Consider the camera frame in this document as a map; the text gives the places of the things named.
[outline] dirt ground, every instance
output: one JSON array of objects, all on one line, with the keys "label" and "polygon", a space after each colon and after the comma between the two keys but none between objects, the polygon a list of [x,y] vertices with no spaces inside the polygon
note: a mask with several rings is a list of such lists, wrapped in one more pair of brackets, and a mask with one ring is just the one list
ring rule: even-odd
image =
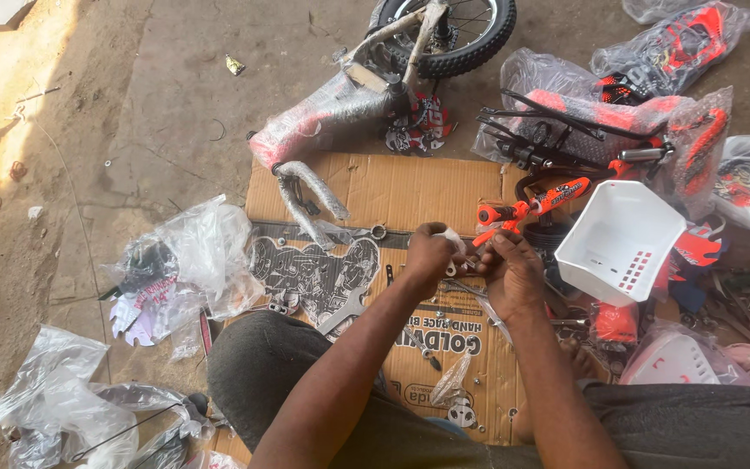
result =
[{"label": "dirt ground", "polygon": [[[111,337],[109,308],[95,301],[112,285],[99,265],[117,261],[129,240],[176,214],[176,205],[222,193],[243,205],[251,168],[245,133],[335,74],[332,53],[362,38],[373,5],[38,0],[17,31],[0,33],[0,392],[39,324],[112,345],[94,380],[206,388],[200,358],[168,363],[169,343],[132,348]],[[499,104],[498,70],[517,48],[586,68],[595,48],[643,29],[617,1],[517,6],[507,46],[481,69],[442,83],[439,96],[460,125],[437,156],[478,158],[468,151],[474,116]],[[225,53],[247,70],[231,75]],[[735,92],[731,132],[750,133],[750,33],[689,94],[727,85]],[[25,103],[24,121],[8,120],[17,99],[55,86]],[[225,128],[218,141],[214,119]],[[338,149],[388,152],[368,129]],[[21,178],[16,162],[26,169]],[[43,211],[30,220],[34,206]],[[729,256],[750,261],[750,236]],[[0,467],[6,459],[0,435]]]}]

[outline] panda logo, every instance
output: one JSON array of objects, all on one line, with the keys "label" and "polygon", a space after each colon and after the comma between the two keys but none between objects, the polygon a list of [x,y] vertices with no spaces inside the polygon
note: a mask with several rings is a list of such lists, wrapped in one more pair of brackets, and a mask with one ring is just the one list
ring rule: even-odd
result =
[{"label": "panda logo", "polygon": [[462,428],[468,428],[477,423],[476,413],[471,409],[471,401],[465,397],[456,399],[456,403],[447,410],[447,419]]}]

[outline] cardboard box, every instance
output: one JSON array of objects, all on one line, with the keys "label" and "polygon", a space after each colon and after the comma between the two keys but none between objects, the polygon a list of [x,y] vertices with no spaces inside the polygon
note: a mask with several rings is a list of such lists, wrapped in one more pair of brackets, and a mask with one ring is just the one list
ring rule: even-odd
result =
[{"label": "cardboard box", "polygon": [[[490,162],[391,155],[324,154],[318,160],[310,161],[309,165],[352,213],[351,218],[342,222],[332,219],[328,210],[323,210],[317,218],[340,226],[368,228],[382,224],[389,230],[408,232],[428,221],[442,221],[462,236],[471,238],[476,233],[479,202],[516,202],[513,188],[525,175],[514,166]],[[317,200],[305,185],[303,197]],[[583,207],[583,202],[576,200],[565,209],[579,207]],[[258,220],[293,221],[280,199],[276,178],[255,161],[245,210],[260,227],[263,223]],[[285,231],[289,240],[286,245],[302,247],[308,244],[307,238],[297,236],[296,225]],[[381,269],[364,304],[369,304],[387,287],[384,268],[387,264],[392,266],[396,277],[401,275],[400,265],[404,264],[407,253],[406,241],[390,240],[391,237],[400,238],[400,235],[390,234],[378,242]],[[343,255],[347,249],[348,246],[340,244],[332,253]],[[482,280],[466,283],[481,285]],[[438,310],[452,321],[449,329],[443,328],[442,320],[437,319]],[[294,317],[308,321],[302,312],[297,312]],[[425,301],[418,306],[410,324],[413,329],[422,331],[443,370],[450,368],[466,350],[472,350],[466,345],[468,336],[478,338],[476,355],[471,359],[463,383],[469,407],[475,414],[475,425],[464,430],[477,442],[518,443],[512,432],[511,417],[524,403],[525,392],[519,380],[516,355],[503,334],[488,325],[487,316],[473,296],[440,291],[435,302]],[[396,342],[383,369],[403,403],[420,416],[447,418],[448,409],[430,404],[430,391],[443,372],[434,370],[411,345],[409,338],[402,336]],[[479,431],[479,426],[484,427],[484,432]],[[245,462],[250,456],[238,438],[229,439],[227,432],[220,432],[216,450]]]}]

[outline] black tire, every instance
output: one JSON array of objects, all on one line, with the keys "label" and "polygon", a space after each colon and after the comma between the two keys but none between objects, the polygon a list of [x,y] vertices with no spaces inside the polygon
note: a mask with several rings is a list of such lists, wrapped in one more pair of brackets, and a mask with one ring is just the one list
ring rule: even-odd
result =
[{"label": "black tire", "polygon": [[[452,52],[431,54],[425,53],[418,62],[418,75],[423,79],[448,79],[470,72],[490,60],[505,42],[511,37],[516,23],[516,5],[514,0],[489,0],[497,5],[497,19],[484,37],[466,48]],[[387,0],[378,18],[378,26],[388,24],[403,0]],[[394,37],[384,41],[384,46],[391,54],[391,66],[400,73],[407,70],[410,50],[403,47]]]}]

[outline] bicycle frame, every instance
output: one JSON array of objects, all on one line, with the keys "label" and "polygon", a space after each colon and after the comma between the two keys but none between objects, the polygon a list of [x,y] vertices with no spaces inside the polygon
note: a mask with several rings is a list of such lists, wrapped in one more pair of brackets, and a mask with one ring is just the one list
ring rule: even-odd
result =
[{"label": "bicycle frame", "polygon": [[[280,195],[293,218],[325,251],[334,249],[335,243],[308,218],[302,208],[305,204],[290,187],[296,185],[302,176],[335,218],[344,219],[349,212],[307,165],[297,161],[296,171],[293,171],[290,164],[316,143],[318,133],[327,129],[365,119],[409,114],[412,104],[418,100],[413,92],[418,81],[418,60],[447,8],[446,0],[430,0],[417,11],[371,33],[351,52],[344,52],[338,60],[341,71],[320,89],[288,111],[269,119],[261,131],[248,133],[248,145],[253,155],[279,178]],[[421,23],[421,28],[403,78],[376,73],[381,70],[368,59],[371,49],[418,23]]]}]

